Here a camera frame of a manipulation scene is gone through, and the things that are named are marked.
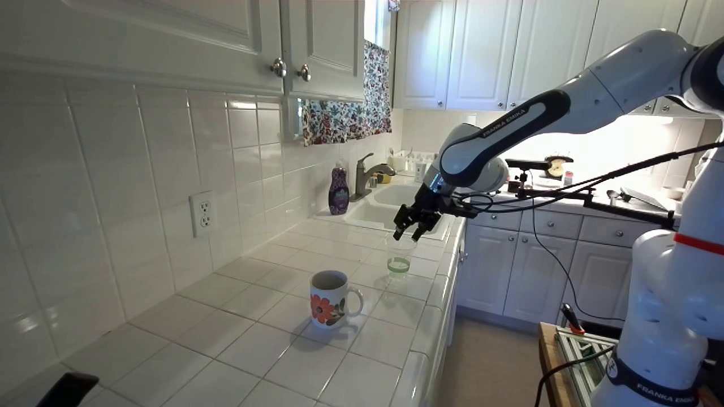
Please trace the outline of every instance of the wall outlet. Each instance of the wall outlet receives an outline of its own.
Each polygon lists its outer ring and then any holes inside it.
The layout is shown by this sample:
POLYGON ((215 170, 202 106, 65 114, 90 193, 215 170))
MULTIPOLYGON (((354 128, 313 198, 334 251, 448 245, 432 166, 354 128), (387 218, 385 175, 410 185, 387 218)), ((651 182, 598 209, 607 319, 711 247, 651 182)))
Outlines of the wall outlet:
POLYGON ((204 238, 215 228, 218 211, 215 211, 215 196, 211 191, 191 196, 191 218, 195 227, 195 238, 204 238))

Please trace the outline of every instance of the white mug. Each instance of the white mug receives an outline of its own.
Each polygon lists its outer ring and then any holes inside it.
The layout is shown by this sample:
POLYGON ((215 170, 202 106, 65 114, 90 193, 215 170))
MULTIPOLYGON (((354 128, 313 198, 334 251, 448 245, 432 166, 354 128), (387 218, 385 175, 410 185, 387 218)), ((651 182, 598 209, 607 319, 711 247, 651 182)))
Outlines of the white mug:
POLYGON ((313 277, 310 283, 313 322, 324 327, 338 327, 345 317, 356 317, 364 310, 364 299, 358 289, 347 284, 347 273, 329 269, 313 277), (347 295, 359 299, 359 310, 347 310, 347 295))

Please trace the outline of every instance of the cabinet handle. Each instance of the cabinet handle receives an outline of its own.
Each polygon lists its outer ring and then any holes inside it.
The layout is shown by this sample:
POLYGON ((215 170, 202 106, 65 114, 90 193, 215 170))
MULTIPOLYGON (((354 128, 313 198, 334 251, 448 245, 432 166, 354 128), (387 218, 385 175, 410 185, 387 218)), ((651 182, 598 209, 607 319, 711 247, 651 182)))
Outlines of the cabinet handle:
POLYGON ((313 73, 310 73, 307 64, 303 64, 303 65, 297 71, 297 78, 302 78, 303 82, 313 82, 313 73))
POLYGON ((288 64, 285 64, 280 56, 277 56, 277 59, 271 62, 269 71, 277 73, 277 78, 280 78, 280 79, 288 78, 288 64))

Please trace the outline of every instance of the faucet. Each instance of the faucet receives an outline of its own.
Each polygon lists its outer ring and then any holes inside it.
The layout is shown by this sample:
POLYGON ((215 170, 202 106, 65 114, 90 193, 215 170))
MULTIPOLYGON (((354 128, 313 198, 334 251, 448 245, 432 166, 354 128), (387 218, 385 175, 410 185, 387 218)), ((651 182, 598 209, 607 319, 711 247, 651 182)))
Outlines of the faucet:
POLYGON ((374 154, 366 154, 358 161, 358 172, 356 172, 356 198, 363 198, 370 191, 366 183, 377 176, 377 175, 392 175, 393 170, 387 162, 377 162, 371 170, 364 170, 364 161, 371 158, 374 154))

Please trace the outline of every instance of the mug handle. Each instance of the mug handle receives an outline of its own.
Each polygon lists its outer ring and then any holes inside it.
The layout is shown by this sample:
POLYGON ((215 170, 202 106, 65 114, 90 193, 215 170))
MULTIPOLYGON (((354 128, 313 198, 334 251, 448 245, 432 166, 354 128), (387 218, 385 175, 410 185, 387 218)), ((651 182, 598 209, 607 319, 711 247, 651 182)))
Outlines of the mug handle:
POLYGON ((356 310, 356 312, 347 312, 347 317, 358 317, 358 315, 363 315, 363 310, 364 310, 364 299, 363 299, 363 295, 359 295, 359 289, 347 289, 347 295, 356 295, 358 299, 359 299, 359 310, 356 310))

